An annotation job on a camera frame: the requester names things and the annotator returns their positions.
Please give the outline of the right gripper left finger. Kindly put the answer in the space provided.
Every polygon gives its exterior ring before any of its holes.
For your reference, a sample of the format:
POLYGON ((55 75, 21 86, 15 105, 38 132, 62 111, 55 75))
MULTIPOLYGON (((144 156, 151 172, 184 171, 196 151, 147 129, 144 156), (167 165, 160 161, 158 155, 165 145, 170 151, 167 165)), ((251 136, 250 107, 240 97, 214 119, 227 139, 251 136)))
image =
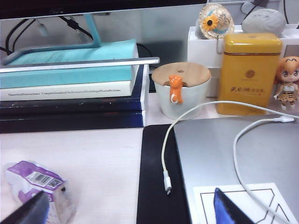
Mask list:
POLYGON ((48 196, 41 191, 2 220, 1 224, 45 224, 49 208, 48 196))

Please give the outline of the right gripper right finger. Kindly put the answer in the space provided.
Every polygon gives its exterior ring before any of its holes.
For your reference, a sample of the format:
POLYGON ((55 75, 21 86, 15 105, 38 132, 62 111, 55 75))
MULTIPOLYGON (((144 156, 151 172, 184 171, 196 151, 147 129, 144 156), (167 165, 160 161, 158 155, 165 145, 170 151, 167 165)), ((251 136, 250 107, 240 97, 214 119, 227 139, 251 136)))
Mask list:
POLYGON ((217 224, 253 224, 254 222, 219 188, 214 191, 214 211, 217 224))

